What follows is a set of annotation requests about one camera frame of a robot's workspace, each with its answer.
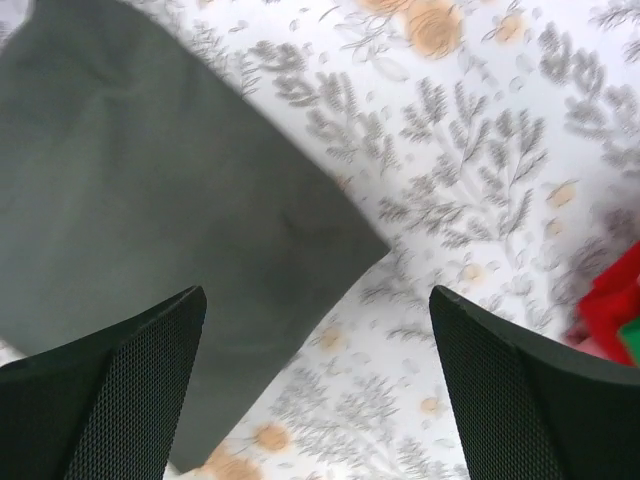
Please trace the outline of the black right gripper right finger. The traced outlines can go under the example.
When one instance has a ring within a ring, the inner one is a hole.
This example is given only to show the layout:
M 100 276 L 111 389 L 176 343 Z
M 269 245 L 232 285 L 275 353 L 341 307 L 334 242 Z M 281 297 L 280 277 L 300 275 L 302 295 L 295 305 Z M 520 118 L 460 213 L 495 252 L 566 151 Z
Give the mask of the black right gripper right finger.
M 637 480 L 639 371 L 576 351 L 436 286 L 429 311 L 476 480 Z

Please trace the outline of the dark grey t shirt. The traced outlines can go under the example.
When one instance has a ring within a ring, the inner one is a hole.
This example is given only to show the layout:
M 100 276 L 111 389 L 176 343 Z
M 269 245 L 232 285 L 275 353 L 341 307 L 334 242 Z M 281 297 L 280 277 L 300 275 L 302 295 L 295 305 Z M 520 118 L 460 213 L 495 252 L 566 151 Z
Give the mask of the dark grey t shirt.
M 1 51 L 1 336 L 34 355 L 208 299 L 170 455 L 203 463 L 388 246 L 201 60 L 118 1 L 37 1 Z

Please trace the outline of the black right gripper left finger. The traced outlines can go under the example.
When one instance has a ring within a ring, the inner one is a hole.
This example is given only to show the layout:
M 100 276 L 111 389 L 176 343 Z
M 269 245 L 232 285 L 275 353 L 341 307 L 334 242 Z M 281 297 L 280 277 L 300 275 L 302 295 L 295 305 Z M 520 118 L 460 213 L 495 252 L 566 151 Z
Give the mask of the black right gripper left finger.
M 190 287 L 2 366 L 2 478 L 163 478 L 206 308 Z

